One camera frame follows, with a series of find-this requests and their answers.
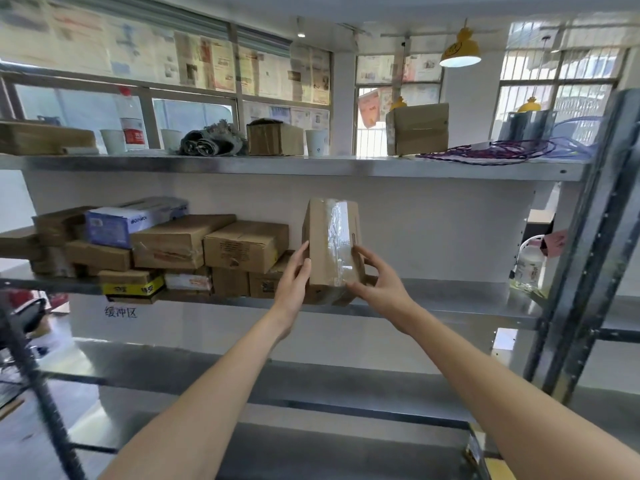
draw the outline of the hand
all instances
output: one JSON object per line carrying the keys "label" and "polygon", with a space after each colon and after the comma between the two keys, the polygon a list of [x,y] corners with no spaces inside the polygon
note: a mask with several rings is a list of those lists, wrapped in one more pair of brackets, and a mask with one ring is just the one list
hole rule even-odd
{"label": "hand", "polygon": [[409,297],[409,293],[404,289],[395,270],[381,257],[362,246],[354,246],[353,248],[364,256],[364,264],[378,270],[378,280],[375,286],[354,282],[347,283],[347,288],[393,323],[396,329],[407,333],[406,322],[411,314],[411,309],[418,305]]}
{"label": "hand", "polygon": [[273,306],[265,315],[282,328],[280,339],[284,339],[291,332],[305,298],[305,287],[311,275],[311,259],[304,259],[308,247],[309,241],[292,254],[278,283]]}

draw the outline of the person's left hand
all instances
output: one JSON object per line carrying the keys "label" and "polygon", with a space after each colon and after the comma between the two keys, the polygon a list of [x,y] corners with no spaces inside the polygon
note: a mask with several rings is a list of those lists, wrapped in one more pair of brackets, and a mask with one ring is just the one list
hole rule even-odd
{"label": "person's left hand", "polygon": [[305,298],[305,286],[311,275],[311,259],[303,257],[308,247],[309,241],[292,254],[278,283],[275,300],[268,313],[269,318],[282,327],[280,339],[291,332]]}

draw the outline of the black and yellow box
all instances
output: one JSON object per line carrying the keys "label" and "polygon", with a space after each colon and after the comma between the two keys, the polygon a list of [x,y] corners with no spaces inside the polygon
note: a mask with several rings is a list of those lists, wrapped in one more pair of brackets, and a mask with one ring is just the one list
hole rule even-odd
{"label": "black and yellow box", "polygon": [[160,271],[101,271],[98,280],[103,295],[110,301],[153,303],[164,290],[164,276]]}

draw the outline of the forearm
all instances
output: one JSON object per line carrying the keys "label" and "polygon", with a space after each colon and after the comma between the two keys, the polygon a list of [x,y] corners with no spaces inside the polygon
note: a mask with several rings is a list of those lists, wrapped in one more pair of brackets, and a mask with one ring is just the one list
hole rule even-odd
{"label": "forearm", "polygon": [[518,480],[637,478],[640,456],[480,352],[420,307],[402,322]]}
{"label": "forearm", "polygon": [[269,314],[261,318],[126,444],[101,480],[215,478],[253,384],[281,334]]}

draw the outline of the yellow label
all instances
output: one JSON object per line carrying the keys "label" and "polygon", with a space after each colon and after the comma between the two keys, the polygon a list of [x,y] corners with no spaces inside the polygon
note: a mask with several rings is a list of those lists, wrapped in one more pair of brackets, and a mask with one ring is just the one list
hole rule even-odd
{"label": "yellow label", "polygon": [[160,275],[155,280],[149,281],[144,285],[121,284],[115,285],[111,283],[102,284],[102,294],[128,294],[133,296],[151,296],[164,286],[164,276]]}

